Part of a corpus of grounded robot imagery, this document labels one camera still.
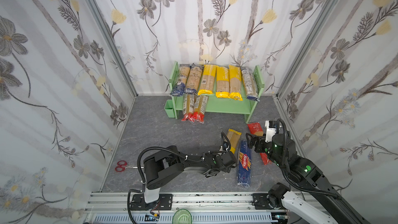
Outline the red spaghetti bag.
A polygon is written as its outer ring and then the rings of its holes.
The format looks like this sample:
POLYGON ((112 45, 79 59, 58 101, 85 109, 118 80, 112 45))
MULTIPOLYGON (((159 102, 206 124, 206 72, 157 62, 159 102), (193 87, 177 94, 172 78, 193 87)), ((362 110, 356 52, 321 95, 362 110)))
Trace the red spaghetti bag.
POLYGON ((268 165, 271 161, 268 159, 266 148, 264 147, 265 142, 265 132, 263 131, 260 123, 250 123, 248 124, 251 134, 258 136, 258 145, 255 149, 256 153, 260 154, 262 162, 264 165, 268 165))
POLYGON ((208 95, 197 95, 194 104, 194 113, 191 117, 193 122, 204 123, 204 115, 206 112, 208 95))

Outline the yellow striped spaghetti bag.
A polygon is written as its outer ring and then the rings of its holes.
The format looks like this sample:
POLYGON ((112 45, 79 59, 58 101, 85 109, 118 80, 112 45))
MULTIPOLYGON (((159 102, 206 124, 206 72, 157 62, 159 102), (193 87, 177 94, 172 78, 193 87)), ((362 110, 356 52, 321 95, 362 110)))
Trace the yellow striped spaghetti bag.
POLYGON ((241 132, 238 132, 233 129, 228 130, 227 138, 229 139, 231 144, 231 152, 233 152, 234 154, 238 150, 240 137, 241 137, 241 132))

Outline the blue Barilla spaghetti box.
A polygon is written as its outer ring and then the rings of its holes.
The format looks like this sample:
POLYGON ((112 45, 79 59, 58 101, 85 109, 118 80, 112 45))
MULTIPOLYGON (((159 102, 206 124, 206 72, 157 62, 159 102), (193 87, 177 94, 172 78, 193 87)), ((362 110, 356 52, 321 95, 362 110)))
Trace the blue Barilla spaghetti box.
POLYGON ((249 188, 251 184, 251 149, 246 140, 240 141, 237 158, 237 185, 249 188))

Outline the clear blue-end spaghetti bag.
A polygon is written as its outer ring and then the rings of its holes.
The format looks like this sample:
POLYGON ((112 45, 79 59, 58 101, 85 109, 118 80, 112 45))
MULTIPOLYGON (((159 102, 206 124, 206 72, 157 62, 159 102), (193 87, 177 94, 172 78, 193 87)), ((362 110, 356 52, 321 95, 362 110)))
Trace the clear blue-end spaghetti bag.
POLYGON ((252 69, 242 67, 241 74, 245 87, 246 98, 248 100, 259 102, 258 87, 252 69))

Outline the blue clear spaghetti bag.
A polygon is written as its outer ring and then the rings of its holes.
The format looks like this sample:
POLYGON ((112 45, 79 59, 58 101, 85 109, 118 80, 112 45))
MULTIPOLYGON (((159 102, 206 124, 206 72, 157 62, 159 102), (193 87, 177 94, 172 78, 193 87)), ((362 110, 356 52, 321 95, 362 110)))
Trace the blue clear spaghetti bag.
POLYGON ((174 83, 174 88, 172 89, 171 96, 183 96, 185 92, 185 87, 187 84, 188 76, 190 73, 191 65, 181 64, 178 69, 177 79, 174 83))

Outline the blue brown spaghetti bag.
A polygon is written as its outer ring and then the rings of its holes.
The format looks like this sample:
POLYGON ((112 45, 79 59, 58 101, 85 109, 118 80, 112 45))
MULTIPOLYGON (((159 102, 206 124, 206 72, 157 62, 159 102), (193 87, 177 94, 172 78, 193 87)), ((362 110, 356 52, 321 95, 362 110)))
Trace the blue brown spaghetti bag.
POLYGON ((197 94, 203 74, 203 65, 192 65, 184 92, 186 94, 197 94))

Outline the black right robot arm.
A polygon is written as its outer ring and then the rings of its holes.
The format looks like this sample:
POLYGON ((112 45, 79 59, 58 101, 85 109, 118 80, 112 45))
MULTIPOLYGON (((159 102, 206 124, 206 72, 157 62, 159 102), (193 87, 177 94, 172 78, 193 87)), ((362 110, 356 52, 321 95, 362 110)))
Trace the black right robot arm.
POLYGON ((367 224, 368 221, 338 193, 323 172, 311 160, 297 153, 296 143, 285 122, 277 119, 273 125, 276 132, 271 139, 266 135, 246 134, 248 147, 257 153, 267 154, 289 184, 277 183, 271 188, 268 192, 269 206, 288 209, 312 224, 367 224), (313 196, 325 212, 306 202, 299 203, 292 188, 313 196))

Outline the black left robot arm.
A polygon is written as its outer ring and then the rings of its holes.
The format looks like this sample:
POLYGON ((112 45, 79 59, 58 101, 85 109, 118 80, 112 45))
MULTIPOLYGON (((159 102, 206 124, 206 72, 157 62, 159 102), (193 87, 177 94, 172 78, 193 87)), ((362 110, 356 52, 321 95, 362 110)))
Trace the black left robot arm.
POLYGON ((137 168, 142 178, 141 191, 131 189, 127 195, 128 211, 170 211, 173 195, 161 194, 160 189, 184 172, 204 175, 206 178, 220 172, 230 173, 237 165, 232 145, 227 136, 221 134, 219 151, 208 151, 200 156, 189 155, 176 146, 152 146, 138 156, 137 168))

